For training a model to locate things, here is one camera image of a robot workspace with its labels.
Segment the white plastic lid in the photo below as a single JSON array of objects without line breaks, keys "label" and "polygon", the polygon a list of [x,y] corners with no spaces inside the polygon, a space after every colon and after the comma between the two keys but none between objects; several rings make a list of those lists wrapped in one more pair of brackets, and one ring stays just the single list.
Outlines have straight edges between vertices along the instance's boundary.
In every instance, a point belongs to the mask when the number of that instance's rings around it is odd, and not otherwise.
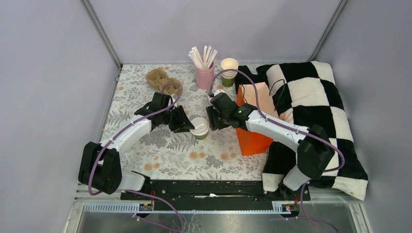
[{"label": "white plastic lid", "polygon": [[203,136],[208,133],[209,131],[209,122],[204,117],[196,117],[190,121],[192,125],[195,127],[194,129],[190,130],[190,132],[194,136]]}]

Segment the orange paper bag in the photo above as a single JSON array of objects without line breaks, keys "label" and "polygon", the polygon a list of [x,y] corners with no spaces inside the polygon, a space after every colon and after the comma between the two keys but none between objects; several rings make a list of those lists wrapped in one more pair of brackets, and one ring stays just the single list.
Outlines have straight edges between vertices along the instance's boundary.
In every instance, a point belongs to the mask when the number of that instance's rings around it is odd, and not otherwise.
[{"label": "orange paper bag", "polygon": [[[266,83],[257,83],[256,86],[251,84],[240,85],[236,103],[238,106],[245,103],[252,106],[259,104],[263,113],[279,118]],[[268,137],[267,134],[262,134],[262,129],[266,124],[259,118],[260,114],[258,112],[253,113],[252,116],[255,118],[252,121],[251,130],[236,129],[243,156],[265,153],[273,142],[273,139]]]}]

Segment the green paper cup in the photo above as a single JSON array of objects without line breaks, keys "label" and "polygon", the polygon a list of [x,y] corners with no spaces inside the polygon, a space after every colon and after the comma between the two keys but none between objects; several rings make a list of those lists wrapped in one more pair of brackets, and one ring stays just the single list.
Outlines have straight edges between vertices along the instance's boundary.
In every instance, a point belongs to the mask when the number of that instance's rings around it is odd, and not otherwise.
[{"label": "green paper cup", "polygon": [[207,138],[208,132],[203,133],[203,134],[193,134],[193,136],[194,136],[197,140],[204,140],[204,139]]}]

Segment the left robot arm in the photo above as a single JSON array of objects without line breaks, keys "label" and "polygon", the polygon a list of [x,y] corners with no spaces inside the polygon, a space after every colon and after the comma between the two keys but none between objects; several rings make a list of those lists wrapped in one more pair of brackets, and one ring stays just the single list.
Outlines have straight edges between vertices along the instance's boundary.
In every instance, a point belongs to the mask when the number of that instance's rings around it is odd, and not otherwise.
[{"label": "left robot arm", "polygon": [[150,102],[135,111],[124,128],[107,140],[85,145],[78,180],[88,186],[90,195],[132,190],[140,200],[149,197],[151,187],[145,183],[148,178],[138,172],[123,171],[120,158],[158,126],[167,125],[173,133],[186,133],[195,128],[183,106],[176,105],[178,99],[178,96],[156,92]]}]

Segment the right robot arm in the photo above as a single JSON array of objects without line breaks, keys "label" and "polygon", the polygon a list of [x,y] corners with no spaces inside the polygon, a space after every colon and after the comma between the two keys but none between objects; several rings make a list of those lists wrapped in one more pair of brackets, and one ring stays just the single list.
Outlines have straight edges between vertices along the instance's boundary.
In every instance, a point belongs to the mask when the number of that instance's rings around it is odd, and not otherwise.
[{"label": "right robot arm", "polygon": [[274,192],[285,200],[291,200],[306,182],[318,179],[324,173],[335,150],[325,130],[313,125],[311,128],[293,125],[270,116],[257,107],[244,103],[239,106],[222,90],[209,94],[211,105],[207,115],[211,130],[229,126],[254,132],[283,144],[295,152],[296,164],[285,175],[262,174],[264,192]]}]

